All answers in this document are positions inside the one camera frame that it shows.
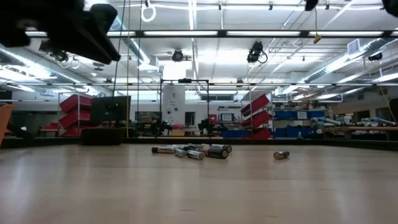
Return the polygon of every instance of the battery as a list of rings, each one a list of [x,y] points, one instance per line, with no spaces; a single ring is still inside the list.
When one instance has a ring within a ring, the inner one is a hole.
[[[229,145],[212,144],[211,146],[218,146],[220,148],[226,149],[228,151],[228,153],[232,152],[232,146],[229,146]]]
[[[184,151],[188,150],[194,150],[197,151],[194,145],[183,145],[183,144],[174,144],[173,147],[176,147],[177,149],[182,149]]]
[[[217,159],[226,159],[229,155],[227,149],[223,149],[217,146],[206,147],[201,151],[205,154],[205,156]]]
[[[152,147],[152,153],[169,153],[173,154],[175,147],[173,146],[154,146]]]
[[[187,152],[184,151],[183,149],[175,149],[175,154],[181,158],[186,158],[186,156],[187,156]]]
[[[187,154],[188,157],[191,159],[203,160],[205,158],[205,154],[203,152],[188,150]]]
[[[289,151],[275,152],[274,153],[274,158],[277,159],[277,160],[280,160],[280,159],[288,158],[289,155],[290,155]]]

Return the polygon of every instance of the battery pile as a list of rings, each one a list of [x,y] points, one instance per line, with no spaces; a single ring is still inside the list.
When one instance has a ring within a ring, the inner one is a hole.
[[[205,157],[226,159],[232,152],[229,145],[208,144],[174,144],[172,146],[154,146],[152,153],[175,154],[181,158],[204,160]]]

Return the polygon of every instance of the sign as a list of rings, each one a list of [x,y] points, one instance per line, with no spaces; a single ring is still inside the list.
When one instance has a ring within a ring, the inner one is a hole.
[[[221,114],[222,121],[233,121],[233,114]]]
[[[307,118],[307,112],[306,111],[298,111],[297,112],[297,119],[306,119]]]

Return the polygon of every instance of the computer monitor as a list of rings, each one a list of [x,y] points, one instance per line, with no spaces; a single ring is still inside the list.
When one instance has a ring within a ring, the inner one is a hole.
[[[100,123],[103,121],[129,121],[127,107],[130,111],[131,96],[98,97],[93,98],[90,121]]]

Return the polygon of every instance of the white cylinder tank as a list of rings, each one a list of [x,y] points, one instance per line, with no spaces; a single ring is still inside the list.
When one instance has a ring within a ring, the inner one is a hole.
[[[172,124],[185,124],[185,86],[163,87],[162,119]]]

